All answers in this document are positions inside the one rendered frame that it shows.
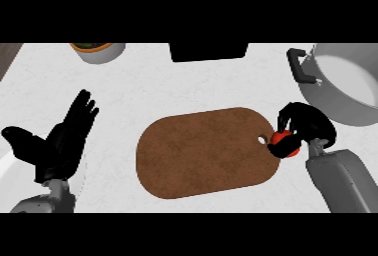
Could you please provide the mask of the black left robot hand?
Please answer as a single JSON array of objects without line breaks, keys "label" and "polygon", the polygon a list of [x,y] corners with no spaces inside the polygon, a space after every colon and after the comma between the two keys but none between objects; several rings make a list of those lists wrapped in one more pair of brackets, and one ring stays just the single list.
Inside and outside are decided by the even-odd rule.
[{"label": "black left robot hand", "polygon": [[75,174],[98,108],[91,94],[81,90],[70,104],[64,119],[42,139],[27,130],[7,126],[1,136],[10,144],[14,157],[35,166],[39,184],[51,179],[66,181]]}]

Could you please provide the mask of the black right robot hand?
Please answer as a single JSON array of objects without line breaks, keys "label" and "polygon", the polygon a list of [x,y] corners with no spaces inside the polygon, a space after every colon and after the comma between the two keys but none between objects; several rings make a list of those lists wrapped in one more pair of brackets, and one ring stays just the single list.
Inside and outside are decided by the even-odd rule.
[{"label": "black right robot hand", "polygon": [[289,102],[278,111],[277,132],[289,129],[290,134],[267,145],[274,157],[283,159],[299,147],[301,141],[326,140],[323,148],[335,144],[336,130],[321,111],[301,102]]}]

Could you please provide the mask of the red tomato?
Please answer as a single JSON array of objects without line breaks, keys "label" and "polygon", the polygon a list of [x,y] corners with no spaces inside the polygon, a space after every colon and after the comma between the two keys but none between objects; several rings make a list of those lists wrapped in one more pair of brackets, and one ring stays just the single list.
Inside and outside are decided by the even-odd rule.
[{"label": "red tomato", "polygon": [[[271,135],[270,138],[270,143],[271,144],[277,144],[280,142],[280,140],[289,136],[292,134],[292,132],[289,130],[283,130],[281,132],[275,131]],[[295,149],[295,151],[287,155],[287,157],[293,157],[299,152],[299,149]]]}]

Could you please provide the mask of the grey metal pot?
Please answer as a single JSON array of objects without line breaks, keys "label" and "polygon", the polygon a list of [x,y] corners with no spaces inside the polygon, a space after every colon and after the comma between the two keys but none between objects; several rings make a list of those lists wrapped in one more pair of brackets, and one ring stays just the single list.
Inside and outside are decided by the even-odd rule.
[{"label": "grey metal pot", "polygon": [[335,122],[378,123],[378,43],[315,43],[286,58],[302,97]]}]

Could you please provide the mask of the brown wooden cutting board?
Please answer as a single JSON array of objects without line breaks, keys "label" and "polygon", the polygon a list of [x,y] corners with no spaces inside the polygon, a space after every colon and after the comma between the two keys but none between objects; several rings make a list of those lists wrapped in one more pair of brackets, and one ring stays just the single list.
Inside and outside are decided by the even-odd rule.
[{"label": "brown wooden cutting board", "polygon": [[264,183],[280,162],[267,149],[271,135],[262,115],[241,107],[160,118],[137,143],[143,188],[177,199]]}]

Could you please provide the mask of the white pot with plant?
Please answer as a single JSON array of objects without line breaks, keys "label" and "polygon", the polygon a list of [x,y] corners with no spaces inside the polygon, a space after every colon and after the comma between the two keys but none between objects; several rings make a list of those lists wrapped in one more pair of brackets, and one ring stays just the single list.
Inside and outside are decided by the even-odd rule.
[{"label": "white pot with plant", "polygon": [[85,63],[104,64],[122,54],[125,44],[104,43],[94,48],[79,48],[75,44],[70,44],[70,47]]}]

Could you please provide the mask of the brown wooden panel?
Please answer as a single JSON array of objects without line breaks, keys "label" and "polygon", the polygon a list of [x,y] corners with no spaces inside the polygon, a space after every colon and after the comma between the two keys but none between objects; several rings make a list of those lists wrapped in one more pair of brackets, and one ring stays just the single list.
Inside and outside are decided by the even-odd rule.
[{"label": "brown wooden panel", "polygon": [[0,43],[0,81],[16,58],[21,43]]}]

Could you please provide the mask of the black box appliance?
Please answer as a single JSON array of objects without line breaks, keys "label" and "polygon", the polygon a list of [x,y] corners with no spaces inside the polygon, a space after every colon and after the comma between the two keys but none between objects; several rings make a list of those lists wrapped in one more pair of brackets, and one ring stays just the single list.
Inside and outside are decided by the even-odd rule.
[{"label": "black box appliance", "polygon": [[246,43],[171,43],[171,60],[193,62],[241,58],[246,48]]}]

